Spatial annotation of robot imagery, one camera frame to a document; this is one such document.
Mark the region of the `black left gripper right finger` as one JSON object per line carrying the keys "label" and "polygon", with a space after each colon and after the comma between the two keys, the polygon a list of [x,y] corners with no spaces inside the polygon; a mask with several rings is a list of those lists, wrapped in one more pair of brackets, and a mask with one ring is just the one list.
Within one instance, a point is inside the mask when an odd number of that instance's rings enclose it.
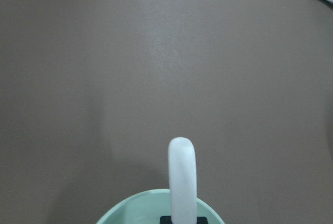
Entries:
{"label": "black left gripper right finger", "polygon": [[197,224],[208,224],[208,219],[205,216],[197,217]]}

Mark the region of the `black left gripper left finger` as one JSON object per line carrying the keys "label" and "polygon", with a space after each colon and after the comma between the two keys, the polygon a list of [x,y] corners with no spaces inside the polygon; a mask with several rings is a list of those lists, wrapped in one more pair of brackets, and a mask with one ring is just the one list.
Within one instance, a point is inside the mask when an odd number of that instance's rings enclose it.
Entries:
{"label": "black left gripper left finger", "polygon": [[171,216],[161,216],[159,219],[159,224],[172,224]]}

